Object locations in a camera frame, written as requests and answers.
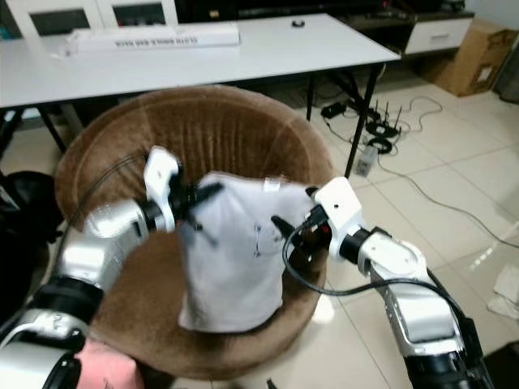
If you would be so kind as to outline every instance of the brown round chair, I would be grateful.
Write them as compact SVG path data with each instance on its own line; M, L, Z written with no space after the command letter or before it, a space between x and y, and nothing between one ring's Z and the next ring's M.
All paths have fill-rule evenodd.
M70 146L56 173L56 196L69 220L90 185L116 161L153 145L183 163L187 182L219 170L321 185L332 177L326 148L291 108L254 92L212 86L152 92L111 109ZM116 172L91 196L86 212L145 196L144 158ZM82 223L79 218L76 226ZM326 254L290 260L323 285ZM246 333L205 334L177 324L185 291L175 233L154 233L125 262L92 329L116 349L173 376L229 379L285 351L310 319L318 295L284 274L283 306Z

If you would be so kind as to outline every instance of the cabinet drawer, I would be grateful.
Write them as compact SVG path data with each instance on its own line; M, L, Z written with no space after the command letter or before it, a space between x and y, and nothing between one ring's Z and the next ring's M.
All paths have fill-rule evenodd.
M414 25L406 54L459 47L472 19L438 20Z

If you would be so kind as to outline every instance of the white table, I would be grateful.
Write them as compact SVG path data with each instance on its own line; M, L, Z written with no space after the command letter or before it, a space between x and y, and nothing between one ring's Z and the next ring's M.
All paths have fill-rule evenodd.
M304 27L293 27L295 19L304 20ZM241 37L238 46L96 53L68 58L58 55L63 36L3 41L0 109L311 73L400 58L326 14L243 20L238 21L238 27ZM368 104L370 99L371 96L366 96ZM366 118L360 116L363 126Z

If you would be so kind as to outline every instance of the chair backrest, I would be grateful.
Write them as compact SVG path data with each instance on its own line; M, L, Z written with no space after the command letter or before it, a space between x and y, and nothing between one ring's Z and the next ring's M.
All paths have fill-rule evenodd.
M181 160L187 182L217 170L319 185L333 171L316 130L290 107L238 88L176 88L111 109L74 141L56 173L63 215L69 219L95 180L130 154L140 157L107 179L83 214L104 203L144 197L145 154L153 145Z

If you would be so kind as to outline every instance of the pink object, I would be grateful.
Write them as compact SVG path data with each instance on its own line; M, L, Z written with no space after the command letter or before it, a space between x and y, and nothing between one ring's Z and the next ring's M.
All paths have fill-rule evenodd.
M144 389L135 361L104 343L87 339L76 356L82 366L78 389Z

